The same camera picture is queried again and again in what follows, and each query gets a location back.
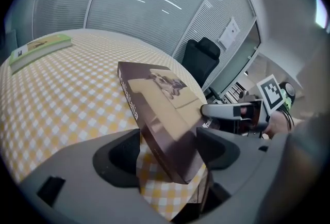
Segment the green book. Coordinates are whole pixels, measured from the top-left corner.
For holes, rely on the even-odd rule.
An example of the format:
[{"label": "green book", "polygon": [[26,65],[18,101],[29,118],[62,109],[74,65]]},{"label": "green book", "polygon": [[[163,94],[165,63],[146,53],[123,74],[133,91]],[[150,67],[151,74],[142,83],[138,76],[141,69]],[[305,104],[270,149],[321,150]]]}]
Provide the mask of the green book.
[{"label": "green book", "polygon": [[71,46],[71,38],[64,34],[56,34],[32,41],[11,53],[9,59],[11,71],[14,74],[42,56],[68,46]]}]

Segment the yellow and white tablecloth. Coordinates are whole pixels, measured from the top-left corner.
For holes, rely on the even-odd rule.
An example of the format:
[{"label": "yellow and white tablecloth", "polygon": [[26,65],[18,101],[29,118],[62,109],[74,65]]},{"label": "yellow and white tablecloth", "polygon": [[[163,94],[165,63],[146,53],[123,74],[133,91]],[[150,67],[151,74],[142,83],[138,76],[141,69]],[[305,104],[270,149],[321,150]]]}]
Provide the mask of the yellow and white tablecloth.
[{"label": "yellow and white tablecloth", "polygon": [[[65,146],[137,128],[118,80],[118,61],[167,66],[206,103],[189,72],[154,47],[104,31],[63,33],[72,37],[71,47],[14,75],[8,60],[0,68],[0,151],[17,183]],[[205,166],[188,185],[168,183],[144,140],[140,149],[141,195],[170,220],[195,192]]]}]

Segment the brown book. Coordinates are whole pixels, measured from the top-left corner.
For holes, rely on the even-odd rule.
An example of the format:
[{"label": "brown book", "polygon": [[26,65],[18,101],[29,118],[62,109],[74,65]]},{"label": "brown book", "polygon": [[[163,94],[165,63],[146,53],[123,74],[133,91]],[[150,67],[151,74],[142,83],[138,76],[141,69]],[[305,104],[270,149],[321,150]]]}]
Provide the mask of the brown book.
[{"label": "brown book", "polygon": [[203,164],[196,128],[209,127],[203,103],[169,68],[118,62],[127,102],[153,155],[175,183],[188,184]]}]

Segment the black chair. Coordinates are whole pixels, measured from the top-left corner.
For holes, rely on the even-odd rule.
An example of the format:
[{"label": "black chair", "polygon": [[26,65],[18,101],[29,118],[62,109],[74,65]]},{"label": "black chair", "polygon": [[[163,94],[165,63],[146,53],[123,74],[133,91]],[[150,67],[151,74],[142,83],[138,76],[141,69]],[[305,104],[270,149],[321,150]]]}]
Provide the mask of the black chair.
[{"label": "black chair", "polygon": [[[191,73],[199,86],[202,87],[207,77],[219,64],[219,56],[219,47],[208,38],[204,37],[199,42],[189,40],[182,65]],[[209,89],[211,93],[206,96],[206,99],[214,96],[217,100],[220,100],[219,95],[214,89],[210,87]]]}]

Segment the dog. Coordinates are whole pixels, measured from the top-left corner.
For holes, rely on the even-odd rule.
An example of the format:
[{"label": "dog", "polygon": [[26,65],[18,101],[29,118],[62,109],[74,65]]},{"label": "dog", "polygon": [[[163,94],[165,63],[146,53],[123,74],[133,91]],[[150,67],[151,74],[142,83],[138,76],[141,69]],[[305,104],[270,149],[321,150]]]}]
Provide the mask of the dog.
[{"label": "dog", "polygon": [[147,79],[152,79],[163,94],[170,100],[174,99],[174,96],[180,95],[180,90],[187,87],[180,79],[171,79],[167,76],[161,76],[158,73],[151,73]]}]

